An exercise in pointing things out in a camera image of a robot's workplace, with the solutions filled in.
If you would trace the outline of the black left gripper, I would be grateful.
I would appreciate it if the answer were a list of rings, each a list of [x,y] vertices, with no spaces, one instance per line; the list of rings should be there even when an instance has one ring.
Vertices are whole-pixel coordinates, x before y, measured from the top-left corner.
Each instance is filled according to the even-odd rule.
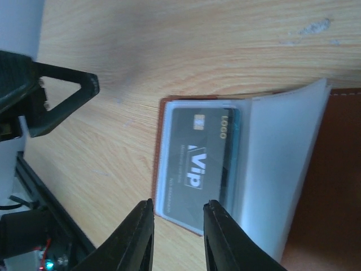
[[[80,89],[53,109],[41,113],[27,128],[23,113],[5,114],[12,107],[20,111],[42,106],[40,77],[79,84]],[[37,63],[26,55],[1,51],[1,141],[49,134],[73,112],[99,93],[95,74],[49,64]]]

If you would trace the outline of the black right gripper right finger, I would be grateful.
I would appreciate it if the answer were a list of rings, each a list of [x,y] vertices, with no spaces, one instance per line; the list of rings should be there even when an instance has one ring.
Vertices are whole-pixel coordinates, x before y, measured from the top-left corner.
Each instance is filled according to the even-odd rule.
[[[207,270],[284,270],[259,248],[217,200],[204,205]]]

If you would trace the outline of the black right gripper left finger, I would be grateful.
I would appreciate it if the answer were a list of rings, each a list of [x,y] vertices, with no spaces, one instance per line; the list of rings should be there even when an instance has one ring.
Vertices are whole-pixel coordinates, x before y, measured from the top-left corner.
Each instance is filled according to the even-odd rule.
[[[142,200],[108,239],[73,270],[152,270],[154,233],[153,201]]]

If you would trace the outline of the brown leather card holder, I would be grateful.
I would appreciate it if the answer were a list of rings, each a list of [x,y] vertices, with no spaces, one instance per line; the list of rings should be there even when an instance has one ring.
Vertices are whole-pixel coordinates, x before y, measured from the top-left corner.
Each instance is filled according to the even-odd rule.
[[[163,212],[175,108],[241,111],[235,196],[227,212],[259,248],[288,270],[360,269],[359,88],[335,89],[320,79],[289,91],[160,100],[152,196],[155,214],[176,233],[157,233],[157,266],[206,270],[204,206],[202,231]]]

